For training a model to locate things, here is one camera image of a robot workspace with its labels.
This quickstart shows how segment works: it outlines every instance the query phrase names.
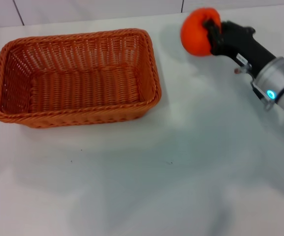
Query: white table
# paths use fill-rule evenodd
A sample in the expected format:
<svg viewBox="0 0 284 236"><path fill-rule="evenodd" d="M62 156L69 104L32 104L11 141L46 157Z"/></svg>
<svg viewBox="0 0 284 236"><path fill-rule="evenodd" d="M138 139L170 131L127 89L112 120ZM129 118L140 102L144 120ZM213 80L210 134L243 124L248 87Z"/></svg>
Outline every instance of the white table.
<svg viewBox="0 0 284 236"><path fill-rule="evenodd" d="M284 56L284 6L220 14ZM145 29L163 93L130 122L0 122L0 236L284 236L284 112L265 112L231 59L189 56L186 16L0 28L0 49L32 35Z"/></svg>

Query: orange wicker basket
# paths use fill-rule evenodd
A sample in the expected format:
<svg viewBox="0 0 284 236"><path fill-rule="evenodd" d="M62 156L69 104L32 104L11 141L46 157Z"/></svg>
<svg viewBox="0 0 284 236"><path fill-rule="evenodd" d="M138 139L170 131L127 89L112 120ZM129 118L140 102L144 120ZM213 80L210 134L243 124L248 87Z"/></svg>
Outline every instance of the orange wicker basket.
<svg viewBox="0 0 284 236"><path fill-rule="evenodd" d="M33 128L136 119L161 97L146 31L29 37L0 53L0 121Z"/></svg>

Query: orange ball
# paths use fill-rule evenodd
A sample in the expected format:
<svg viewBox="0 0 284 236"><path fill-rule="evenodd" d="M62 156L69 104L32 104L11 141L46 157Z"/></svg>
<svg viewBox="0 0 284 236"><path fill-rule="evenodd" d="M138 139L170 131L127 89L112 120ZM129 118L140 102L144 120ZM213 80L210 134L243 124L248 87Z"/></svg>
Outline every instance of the orange ball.
<svg viewBox="0 0 284 236"><path fill-rule="evenodd" d="M211 45L203 23L212 19L221 28L221 18L214 8L200 8L192 12L181 28L181 42L188 53L204 57L211 55Z"/></svg>

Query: basket rim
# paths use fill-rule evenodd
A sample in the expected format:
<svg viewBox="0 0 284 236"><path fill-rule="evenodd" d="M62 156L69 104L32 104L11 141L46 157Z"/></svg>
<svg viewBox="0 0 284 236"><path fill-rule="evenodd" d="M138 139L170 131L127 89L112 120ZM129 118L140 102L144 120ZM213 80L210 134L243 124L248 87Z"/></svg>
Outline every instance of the basket rim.
<svg viewBox="0 0 284 236"><path fill-rule="evenodd" d="M53 111L45 111L45 112L33 112L33 113L17 113L17 114L6 114L1 111L0 109L0 120L3 119L14 119L14 122L16 119L25 119L25 118L37 118L37 117L53 117L53 116L59 116L59 115L73 115L77 113L87 113L87 112L101 112L101 111L121 111L126 110L127 108L135 109L141 109L141 108L151 108L155 106L161 97L161 88L159 84L159 77L158 77L158 71L155 61L155 55L153 50L153 44L151 41L151 38L147 31L143 29L137 29L137 28L129 28L129 29L116 29L116 30L110 30L110 31L99 31L99 32L90 32L90 33L77 33L77 34L63 34L63 35L50 35L50 36L32 36L32 37L26 37L26 38L18 38L13 41L8 42L5 44L5 46L1 49L0 52L0 104L1 104L1 97L2 97L2 84L4 81L4 73L5 73L5 66L6 66L6 59L9 54L9 52L18 45L27 45L30 44L30 42L33 40L35 43L35 40L38 39L40 43L42 42L62 42L66 41L66 39L70 37L74 37L74 41L77 40L84 40L84 37L88 37L90 39L95 38L102 38L104 36L101 36L105 33L113 33L116 36L119 35L137 35L141 34L145 39L148 47L148 58L150 61L150 66L152 70L152 80L155 83L155 90L153 90L153 97L147 101L143 102L136 102L136 103L130 103L130 104L115 104L115 105L107 105L107 106L95 106L95 107L86 107L86 108L79 108L79 109L63 109L63 110L53 110Z"/></svg>

